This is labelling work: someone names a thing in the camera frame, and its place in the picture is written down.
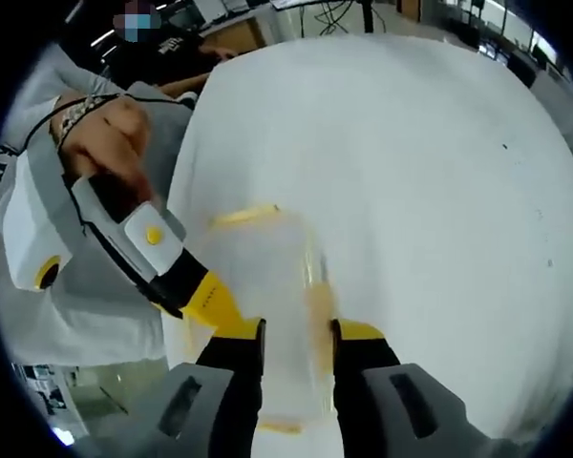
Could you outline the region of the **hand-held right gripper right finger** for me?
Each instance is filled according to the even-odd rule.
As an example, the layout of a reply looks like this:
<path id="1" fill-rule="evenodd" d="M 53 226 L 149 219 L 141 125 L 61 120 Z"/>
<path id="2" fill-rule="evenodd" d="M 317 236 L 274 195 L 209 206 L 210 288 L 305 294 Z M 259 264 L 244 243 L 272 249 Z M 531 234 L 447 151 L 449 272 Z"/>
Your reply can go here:
<path id="1" fill-rule="evenodd" d="M 472 457 L 482 433 L 464 403 L 402 364 L 370 324 L 334 319 L 333 401 L 346 457 Z"/>

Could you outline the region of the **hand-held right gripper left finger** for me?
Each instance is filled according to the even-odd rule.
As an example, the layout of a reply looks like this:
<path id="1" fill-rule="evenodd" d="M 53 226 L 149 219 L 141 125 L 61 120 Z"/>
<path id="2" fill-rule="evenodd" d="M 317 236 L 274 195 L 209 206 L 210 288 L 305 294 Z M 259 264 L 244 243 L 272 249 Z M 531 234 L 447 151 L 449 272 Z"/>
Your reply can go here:
<path id="1" fill-rule="evenodd" d="M 155 392 L 157 457 L 249 457 L 262 406 L 265 320 L 218 329 Z"/>

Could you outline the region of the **person's left hand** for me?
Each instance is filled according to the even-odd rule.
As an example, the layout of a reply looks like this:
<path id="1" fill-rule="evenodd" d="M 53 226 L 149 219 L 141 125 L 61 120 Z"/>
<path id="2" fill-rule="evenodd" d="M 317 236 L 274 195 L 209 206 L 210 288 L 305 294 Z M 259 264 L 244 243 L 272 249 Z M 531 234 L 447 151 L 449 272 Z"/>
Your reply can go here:
<path id="1" fill-rule="evenodd" d="M 109 174 L 132 194 L 135 205 L 153 200 L 154 191 L 142 167 L 150 135 L 143 107 L 133 98 L 120 95 L 89 111 L 65 131 L 65 117 L 72 110 L 64 106 L 82 96 L 77 92 L 61 95 L 55 104 L 60 112 L 50 121 L 66 182 L 73 184 L 81 177 Z"/>

